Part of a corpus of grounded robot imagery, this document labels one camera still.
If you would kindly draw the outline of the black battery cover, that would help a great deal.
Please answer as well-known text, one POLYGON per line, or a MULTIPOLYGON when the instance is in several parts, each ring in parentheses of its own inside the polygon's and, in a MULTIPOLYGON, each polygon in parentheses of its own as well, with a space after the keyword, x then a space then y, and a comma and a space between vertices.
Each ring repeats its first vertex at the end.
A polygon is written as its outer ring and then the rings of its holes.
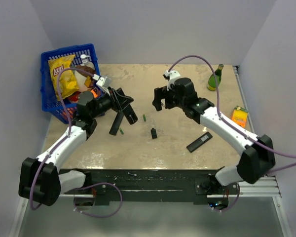
POLYGON ((155 128, 152 128, 152 129, 150 130, 150 132, 151 132, 151 137, 152 137, 152 139, 156 139, 156 138, 157 138, 156 129, 155 129, 155 128))

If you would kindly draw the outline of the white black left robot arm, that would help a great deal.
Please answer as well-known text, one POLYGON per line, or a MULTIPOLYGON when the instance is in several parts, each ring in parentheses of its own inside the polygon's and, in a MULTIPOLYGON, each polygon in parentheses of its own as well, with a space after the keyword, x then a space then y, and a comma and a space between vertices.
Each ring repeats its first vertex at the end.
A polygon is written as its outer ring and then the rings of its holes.
POLYGON ((109 88, 101 97, 86 91, 79 95, 76 113, 65 133, 37 158, 26 158, 21 165, 18 194, 39 205, 51 206, 59 195, 77 189, 86 194, 92 181, 80 170, 60 174, 60 168, 81 144, 88 140, 97 126, 96 117, 108 110, 122 112, 129 124, 138 118, 131 107, 134 99, 126 96, 121 88, 109 88))

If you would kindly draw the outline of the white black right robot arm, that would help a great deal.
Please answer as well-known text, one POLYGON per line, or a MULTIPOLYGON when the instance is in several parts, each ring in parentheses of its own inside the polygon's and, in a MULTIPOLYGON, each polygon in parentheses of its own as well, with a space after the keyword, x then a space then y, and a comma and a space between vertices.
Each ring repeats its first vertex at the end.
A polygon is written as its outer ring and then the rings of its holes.
POLYGON ((275 166, 271 138, 267 135, 259 137, 221 114, 208 99, 198 97, 190 79, 180 78, 168 86, 155 88, 152 104, 157 111, 174 107, 182 109, 189 119, 215 132, 240 155, 237 165, 223 167, 211 177, 213 193, 221 194, 229 184, 236 182, 254 184, 275 166))

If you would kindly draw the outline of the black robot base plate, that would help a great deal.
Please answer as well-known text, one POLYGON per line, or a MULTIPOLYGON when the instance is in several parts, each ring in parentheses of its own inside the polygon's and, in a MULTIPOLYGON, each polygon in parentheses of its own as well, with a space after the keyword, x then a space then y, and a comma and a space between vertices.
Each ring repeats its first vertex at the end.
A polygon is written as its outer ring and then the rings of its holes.
POLYGON ((221 198, 237 194, 236 184, 211 188, 210 178, 215 170, 193 169, 85 169, 83 190, 67 192, 75 197, 95 198, 96 205, 111 201, 124 202, 192 202, 208 204, 213 198, 217 206, 221 198))

